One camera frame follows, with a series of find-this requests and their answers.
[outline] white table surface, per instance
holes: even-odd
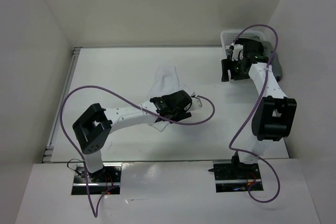
[[[269,162],[278,172],[281,191],[268,204],[254,202],[247,192],[216,193],[210,161],[123,164],[120,195],[104,197],[97,219],[86,195],[71,195],[73,171],[65,164],[36,164],[16,224],[319,224],[298,160]],[[266,164],[259,162],[259,168],[264,191],[253,195],[266,200],[277,183]],[[94,205],[98,197],[92,196]]]
[[[159,66],[176,66],[179,80],[197,94],[211,99],[215,116],[199,126],[169,125],[163,132],[148,125],[136,125],[113,132],[102,149],[104,161],[182,161],[230,159],[233,151],[228,144],[251,111],[257,91],[251,80],[221,82],[221,47],[192,48],[96,48],[81,49],[70,90],[84,85],[99,85],[126,97],[134,103],[147,100]],[[116,97],[96,89],[75,93],[67,102],[64,123],[78,144],[72,124],[93,103],[103,108],[126,104]],[[203,107],[185,120],[196,122],[208,117],[211,106]],[[234,146],[246,147],[250,124]],[[56,125],[53,137],[52,162],[78,158],[63,132]],[[274,142],[264,158],[288,158],[283,140]]]

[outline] white panel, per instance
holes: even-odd
[[[0,6],[0,222],[13,224],[43,157],[71,48],[45,0]]]
[[[279,0],[47,0],[74,46],[220,45],[266,23]]]
[[[123,165],[120,195],[105,196],[94,219],[87,196],[72,196],[73,171],[65,164],[34,165],[16,224],[45,223],[305,223],[319,224],[299,162],[273,159],[281,193],[258,204],[242,193],[216,193],[212,162],[130,163]],[[265,191],[277,183],[260,163]],[[99,195],[93,196],[94,204]]]
[[[176,66],[179,80],[197,94],[210,98],[216,106],[215,116],[198,126],[169,125],[163,132],[142,124],[113,132],[102,149],[104,161],[168,161],[230,159],[233,151],[229,141],[239,129],[257,100],[251,80],[221,82],[222,49],[208,48],[105,48],[82,49],[70,90],[95,84],[111,89],[136,104],[147,100],[159,66]],[[68,100],[64,123],[76,144],[72,124],[93,103],[103,108],[118,108],[125,103],[99,90],[82,90]],[[192,113],[189,122],[197,122],[211,114],[211,106]],[[251,133],[248,124],[238,138],[236,147],[245,147]],[[66,162],[79,157],[56,127],[53,162]],[[283,140],[274,142],[264,155],[286,158]]]
[[[298,102],[289,152],[302,158],[321,223],[335,222],[335,18],[336,0],[281,0],[269,23],[280,38],[280,85]]]

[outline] black bracket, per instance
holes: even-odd
[[[291,98],[263,97],[252,119],[252,133],[259,141],[279,141],[289,135],[292,128],[296,100]]]
[[[250,184],[261,181],[258,164],[243,164],[239,161],[238,153],[232,157],[231,162],[215,162],[214,168],[208,170],[215,175],[216,192],[247,191]],[[261,182],[250,189],[252,191],[263,190]]]
[[[191,113],[186,113],[186,111],[190,109],[193,100],[184,90],[162,97],[154,97],[149,101],[154,103],[157,108],[157,113],[167,119],[178,122],[191,117]]]
[[[74,176],[71,195],[86,195],[85,169],[82,164],[77,165],[76,171],[82,176]],[[107,194],[120,194],[122,165],[121,164],[104,164],[104,169],[96,171],[90,175],[89,192],[91,195],[101,195],[108,188],[113,186]]]
[[[99,103],[95,103],[72,126],[83,154],[100,150],[110,134],[112,121],[107,120],[104,111]]]
[[[233,46],[226,50],[227,59],[222,60],[222,82],[229,81],[229,72],[232,80],[245,80],[249,79],[248,72],[254,63],[264,62],[267,63],[268,57],[264,56],[264,47],[262,43],[253,39],[238,39],[235,44],[243,46],[243,58],[237,60],[232,59]]]

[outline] cable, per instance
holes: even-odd
[[[275,46],[274,46],[274,50],[270,56],[270,58],[268,59],[268,62],[267,62],[267,65],[266,65],[266,76],[265,76],[265,82],[264,82],[264,85],[262,87],[262,90],[260,92],[260,95],[256,101],[256,104],[254,105],[253,109],[251,110],[250,114],[248,115],[247,119],[244,121],[244,123],[241,125],[241,127],[239,128],[239,130],[237,131],[237,133],[234,135],[234,137],[232,138],[232,140],[230,141],[230,144],[229,144],[229,149],[230,150],[233,150],[233,151],[237,151],[237,152],[245,152],[245,153],[248,153],[252,156],[255,156],[257,157],[258,159],[260,159],[261,161],[264,161],[270,168],[271,170],[273,171],[276,179],[277,179],[277,183],[278,183],[278,190],[276,192],[276,194],[271,198],[271,199],[268,199],[268,200],[259,200],[257,198],[255,198],[252,194],[251,194],[251,188],[256,185],[256,184],[259,184],[260,182],[258,183],[253,183],[251,184],[249,187],[248,187],[248,194],[250,195],[250,197],[255,200],[256,202],[259,202],[259,203],[269,203],[273,200],[275,200],[278,196],[279,196],[279,193],[280,193],[280,179],[279,179],[279,176],[277,174],[277,172],[275,171],[275,169],[273,168],[273,166],[271,166],[271,164],[266,161],[265,159],[263,159],[262,157],[259,157],[257,154],[253,153],[253,152],[250,152],[250,151],[247,151],[247,150],[244,150],[244,149],[239,149],[239,148],[233,148],[232,145],[234,143],[234,141],[237,139],[237,137],[239,136],[239,134],[242,132],[242,130],[244,129],[244,127],[246,126],[246,124],[248,123],[248,121],[250,121],[250,119],[252,118],[253,114],[255,113],[255,111],[257,110],[258,106],[259,106],[259,103],[261,102],[262,98],[263,98],[263,95],[264,95],[264,91],[266,89],[266,85],[267,85],[267,80],[268,80],[268,67],[269,65],[271,64],[274,56],[275,56],[275,52],[277,50],[277,47],[278,47],[278,42],[279,42],[279,38],[278,38],[278,34],[277,32],[274,30],[273,27],[271,26],[268,26],[268,25],[264,25],[264,24],[256,24],[256,25],[251,25],[251,26],[248,26],[246,27],[244,30],[242,30],[238,35],[237,37],[235,38],[235,40],[233,41],[233,44],[236,42],[236,40],[243,34],[243,32],[245,32],[246,30],[252,28],[252,27],[257,27],[257,26],[261,26],[261,27],[266,27],[266,28],[269,28],[272,30],[272,32],[274,33],[275,35]]]
[[[94,206],[93,206],[93,203],[92,203],[92,199],[91,199],[91,196],[90,196],[90,189],[89,189],[89,179],[88,179],[88,168],[86,166],[86,162],[85,162],[85,158],[83,156],[83,153],[80,151],[80,149],[76,146],[76,144],[72,141],[72,139],[70,138],[69,134],[67,133],[67,131],[65,130],[65,127],[64,127],[64,124],[63,124],[63,112],[64,112],[64,107],[65,107],[65,103],[67,102],[67,100],[69,99],[69,97],[79,91],[79,90],[82,90],[82,89],[87,89],[87,88],[93,88],[93,89],[100,89],[100,90],[103,90],[105,92],[108,92],[112,95],[114,95],[115,97],[119,98],[120,100],[128,103],[129,105],[139,109],[139,110],[142,110],[148,114],[151,114],[151,115],[154,115],[156,116],[157,118],[160,118],[162,119],[163,121],[167,121],[167,122],[170,122],[170,123],[175,123],[175,124],[178,124],[178,125],[185,125],[185,126],[192,126],[192,125],[199,125],[199,124],[202,124],[202,123],[205,123],[207,121],[209,121],[215,114],[215,105],[213,104],[213,102],[206,98],[206,97],[202,97],[200,95],[198,95],[199,98],[201,99],[204,99],[206,101],[208,101],[210,103],[210,105],[212,106],[212,113],[211,115],[202,120],[202,121],[199,121],[199,122],[195,122],[195,123],[183,123],[183,122],[175,122],[173,120],[170,120],[170,119],[167,119],[163,116],[160,116],[160,115],[157,115],[156,113],[153,113],[152,111],[149,111],[149,110],[146,110],[144,108],[141,108],[140,106],[136,105],[135,103],[127,100],[126,98],[118,95],[117,93],[114,93],[113,91],[109,90],[109,89],[106,89],[106,88],[103,88],[103,87],[100,87],[100,86],[95,86],[95,85],[87,85],[87,86],[81,86],[81,87],[78,87],[74,90],[72,90],[70,93],[67,94],[67,96],[63,99],[62,101],[62,104],[61,104],[61,107],[60,107],[60,112],[59,112],[59,122],[60,122],[60,125],[61,125],[61,128],[62,128],[62,131],[65,135],[65,137],[68,139],[68,141],[70,142],[70,144],[75,148],[75,150],[78,152],[78,154],[80,155],[80,157],[83,159],[83,165],[84,165],[84,177],[85,177],[85,183],[86,183],[86,193],[88,195],[88,199],[89,199],[89,204],[90,204],[90,207],[91,207],[91,210],[92,210],[92,213],[93,213],[93,216],[96,218],[98,217],[98,206],[99,206],[99,203],[101,201],[101,199],[103,198],[103,196],[109,192],[110,190],[116,188],[117,186],[112,186],[110,189],[106,190],[99,198],[98,202],[97,202],[97,205],[96,205],[96,210],[94,209]]]
[[[113,180],[112,180],[111,174],[109,174],[109,176],[110,176],[111,186],[113,186]]]
[[[70,163],[71,161],[73,161],[73,160],[77,160],[77,161],[79,161],[79,162],[82,162],[81,160],[79,160],[79,159],[77,159],[77,158],[72,158],[72,159],[70,159],[70,160],[67,162],[67,167],[68,167],[70,170],[73,170],[75,173],[77,173],[78,176],[81,176],[81,173],[80,173],[79,171],[77,171],[77,170],[72,169],[72,168],[69,167],[69,163]]]
[[[256,180],[257,180],[257,177],[256,177],[256,175],[254,175],[253,173],[250,173],[251,175],[252,175],[252,177],[253,177],[253,182],[249,182],[248,181],[248,179],[249,179],[249,177],[248,177],[248,174],[246,175],[246,177],[247,177],[247,181],[246,181],[246,187],[248,187],[248,186],[250,186],[250,185],[252,185],[252,184],[254,184],[255,182],[256,182]]]

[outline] white floor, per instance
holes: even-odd
[[[256,99],[257,91],[251,80],[221,82],[221,47],[193,48],[102,48],[81,49],[70,90],[94,84],[111,89],[135,103],[146,101],[159,66],[176,66],[179,81],[197,94],[210,98],[216,106],[215,116],[200,126],[169,125],[162,133],[148,125],[137,125],[112,133],[102,149],[104,161],[182,161],[230,159],[233,152],[228,144]],[[103,108],[126,104],[99,90],[82,90],[69,99],[64,122],[75,140],[72,124],[93,103]],[[187,121],[208,117],[211,106],[203,107]],[[245,147],[251,133],[250,124],[244,129],[236,147]],[[52,162],[78,158],[63,132],[56,125]],[[274,142],[263,155],[265,158],[287,158],[283,140]]]

